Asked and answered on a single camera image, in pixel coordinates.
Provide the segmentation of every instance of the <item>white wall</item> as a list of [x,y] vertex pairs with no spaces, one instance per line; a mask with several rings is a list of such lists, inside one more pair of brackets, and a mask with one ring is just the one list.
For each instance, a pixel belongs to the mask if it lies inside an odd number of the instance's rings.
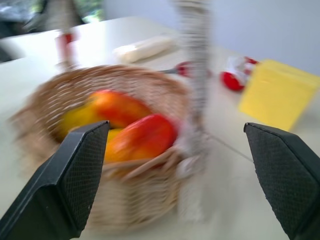
[[[106,19],[142,16],[178,28],[171,0],[105,0]],[[213,0],[213,41],[320,75],[320,0]]]

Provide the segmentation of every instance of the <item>red and white toy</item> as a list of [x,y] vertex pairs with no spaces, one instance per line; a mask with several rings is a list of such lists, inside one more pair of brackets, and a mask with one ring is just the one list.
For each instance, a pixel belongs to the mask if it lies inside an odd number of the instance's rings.
[[220,78],[224,85],[233,91],[241,91],[246,86],[249,77],[259,62],[245,57],[230,57],[226,69],[221,72]]

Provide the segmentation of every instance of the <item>yellow sponge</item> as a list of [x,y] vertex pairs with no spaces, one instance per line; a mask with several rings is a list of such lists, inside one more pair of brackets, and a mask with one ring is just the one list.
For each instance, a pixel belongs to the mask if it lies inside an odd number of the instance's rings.
[[256,66],[239,110],[289,131],[319,87],[320,77],[267,59]]

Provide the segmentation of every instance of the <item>table surface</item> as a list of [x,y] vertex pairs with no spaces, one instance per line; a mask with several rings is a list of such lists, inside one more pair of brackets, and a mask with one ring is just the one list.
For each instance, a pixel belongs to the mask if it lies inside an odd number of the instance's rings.
[[[78,64],[91,67],[116,64],[111,51],[119,46],[137,42],[159,34],[178,39],[176,31],[140,17],[126,17],[78,26],[78,40],[74,42]],[[0,202],[2,216],[17,197],[27,179],[22,176],[18,148],[14,145],[13,129],[7,119],[25,104],[35,88],[61,70],[57,67],[56,31],[35,33],[1,40],[19,47],[22,58],[0,64]],[[215,57],[211,69],[217,76],[229,56],[238,54],[221,47],[213,47]],[[140,61],[135,65],[155,70],[170,69],[185,61],[184,52],[175,49]],[[287,240],[259,185],[243,127],[246,122],[258,122],[237,110],[240,93],[224,88],[217,77],[209,83],[210,97],[205,124],[213,135],[208,170],[205,174],[204,223],[179,222],[174,212],[157,222],[132,233],[105,236],[85,230],[82,240]],[[318,155],[320,138],[320,104],[317,95],[293,129]]]

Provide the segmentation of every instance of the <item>wicker basket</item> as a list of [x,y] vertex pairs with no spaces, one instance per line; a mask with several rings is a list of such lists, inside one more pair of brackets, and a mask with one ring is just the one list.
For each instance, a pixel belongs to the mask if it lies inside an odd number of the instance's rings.
[[[59,147],[61,116],[83,105],[88,95],[101,89],[126,93],[144,101],[155,113],[174,120],[182,120],[187,112],[185,86],[160,72],[124,65],[65,72],[40,86],[27,106],[13,118],[26,162],[31,166],[29,170],[34,171]],[[90,225],[108,232],[122,232],[152,222],[168,212],[177,200],[180,183],[175,168],[180,160],[179,153],[170,148],[156,158],[156,163],[164,164],[162,168],[151,170],[143,161],[131,166],[104,165],[89,217]],[[130,172],[133,167],[139,167],[140,174],[126,181],[123,177],[110,177],[111,170]]]

